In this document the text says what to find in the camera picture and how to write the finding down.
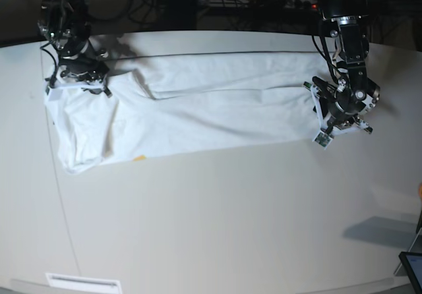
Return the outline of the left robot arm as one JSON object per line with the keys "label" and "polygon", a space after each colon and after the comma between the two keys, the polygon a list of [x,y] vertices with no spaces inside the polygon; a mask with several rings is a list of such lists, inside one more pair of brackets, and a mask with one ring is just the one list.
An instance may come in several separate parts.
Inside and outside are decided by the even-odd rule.
{"label": "left robot arm", "polygon": [[314,142],[327,148],[335,137],[372,127],[363,116],[380,99],[380,87],[367,74],[369,41],[360,20],[368,15],[366,0],[317,0],[319,39],[313,43],[326,61],[331,80],[317,76],[304,87],[311,93],[319,130]]}

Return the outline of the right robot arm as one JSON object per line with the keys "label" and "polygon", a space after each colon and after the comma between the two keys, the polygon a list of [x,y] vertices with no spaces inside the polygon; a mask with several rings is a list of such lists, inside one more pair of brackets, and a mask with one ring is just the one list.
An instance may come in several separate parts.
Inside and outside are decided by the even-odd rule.
{"label": "right robot arm", "polygon": [[50,45],[57,54],[53,72],[45,79],[49,99],[56,100],[64,90],[73,88],[111,96],[106,83],[109,67],[90,41],[86,0],[43,0],[38,28],[47,40],[41,50],[47,52]]}

